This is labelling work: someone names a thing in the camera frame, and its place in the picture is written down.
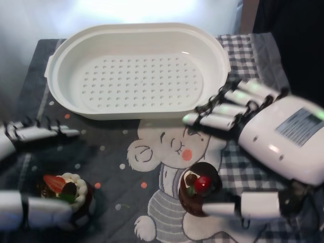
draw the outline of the checkered fabric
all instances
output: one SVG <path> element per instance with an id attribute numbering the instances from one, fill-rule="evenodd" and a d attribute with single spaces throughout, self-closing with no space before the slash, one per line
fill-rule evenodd
<path id="1" fill-rule="evenodd" d="M 248 35 L 222 35 L 217 40 L 227 51 L 231 64 L 227 82 L 259 78 L 254 59 L 255 54 Z M 237 195 L 241 195 L 244 190 L 285 188 L 278 175 L 269 171 L 259 162 L 252 160 L 236 142 L 229 141 L 223 151 L 223 161 L 219 172 L 223 188 L 227 188 Z M 293 220 L 291 224 L 298 225 L 296 220 Z M 295 232 L 296 229 L 285 221 L 273 222 L 260 232 L 255 242 L 307 242 L 301 239 L 299 233 Z M 219 242 L 235 242 L 226 233 L 218 235 L 218 237 Z"/>

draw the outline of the red cherry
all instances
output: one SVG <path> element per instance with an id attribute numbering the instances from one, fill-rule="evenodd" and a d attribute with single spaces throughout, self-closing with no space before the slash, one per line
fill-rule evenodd
<path id="1" fill-rule="evenodd" d="M 194 190 L 198 195 L 204 196 L 212 187 L 212 180 L 207 176 L 200 176 L 194 183 Z"/>

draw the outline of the gray fabric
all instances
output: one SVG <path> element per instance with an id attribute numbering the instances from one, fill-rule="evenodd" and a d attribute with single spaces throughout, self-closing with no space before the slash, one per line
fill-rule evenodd
<path id="1" fill-rule="evenodd" d="M 232 71 L 228 82 L 255 77 L 276 88 L 287 84 L 280 55 L 270 34 L 224 35 L 217 39 L 229 53 Z M 39 114 L 46 90 L 45 67 L 57 43 L 58 40 L 39 41 L 18 102 L 15 120 L 22 120 L 25 115 L 35 118 Z M 134 171 L 128 166 L 127 149 L 138 139 L 138 120 L 89 120 L 60 106 L 50 93 L 43 104 L 42 120 L 45 120 L 45 116 L 57 118 L 71 128 L 86 132 L 73 143 L 53 144 L 51 147 L 31 151 L 28 163 L 24 162 L 24 154 L 8 158 L 2 163 L 6 166 L 2 166 L 0 170 L 0 189 L 17 189 L 20 181 L 23 192 L 37 195 L 35 184 L 42 179 L 43 174 L 77 173 L 91 185 L 101 183 L 101 188 L 94 192 L 97 201 L 95 217 L 89 225 L 76 232 L 65 233 L 56 229 L 19 230 L 2 234 L 2 242 L 142 242 L 134 233 L 134 222 L 139 216 L 147 215 L 147 211 L 152 217 L 160 219 L 156 224 L 157 229 L 179 233 L 179 238 L 174 238 L 171 234 L 159 231 L 157 239 L 151 242 L 160 242 L 159 238 L 175 241 L 185 239 L 178 226 L 181 225 L 178 220 L 183 216 L 184 210 L 178 200 L 159 190 L 160 166 L 145 173 Z M 65 114 L 70 114 L 70 119 L 64 119 Z M 126 168 L 121 170 L 120 164 L 125 164 Z M 220 176 L 224 187 L 237 194 L 247 188 L 280 189 L 285 186 L 274 173 L 250 160 L 232 141 L 224 150 Z M 145 190 L 141 188 L 143 182 L 147 183 Z M 147 208 L 151 198 L 152 204 Z M 270 224 L 265 231 L 260 232 L 260 236 L 259 242 L 320 242 L 310 238 L 305 240 L 301 233 L 293 232 L 293 228 L 285 222 Z M 219 232 L 213 238 L 197 242 L 215 241 L 235 242 L 226 232 Z"/>

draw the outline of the bear ear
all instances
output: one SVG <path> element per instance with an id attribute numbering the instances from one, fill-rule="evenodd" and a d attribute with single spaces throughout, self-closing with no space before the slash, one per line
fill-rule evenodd
<path id="1" fill-rule="evenodd" d="M 143 139 L 134 141 L 128 147 L 127 159 L 133 170 L 142 172 L 152 171 L 160 164 L 149 144 Z"/>

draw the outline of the white dot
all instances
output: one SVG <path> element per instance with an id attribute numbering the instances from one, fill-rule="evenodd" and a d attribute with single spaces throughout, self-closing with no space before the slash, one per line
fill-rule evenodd
<path id="1" fill-rule="evenodd" d="M 120 204 L 117 204 L 117 205 L 115 206 L 115 209 L 116 209 L 117 211 L 119 211 L 121 208 L 122 208 L 122 206 L 121 206 Z"/>

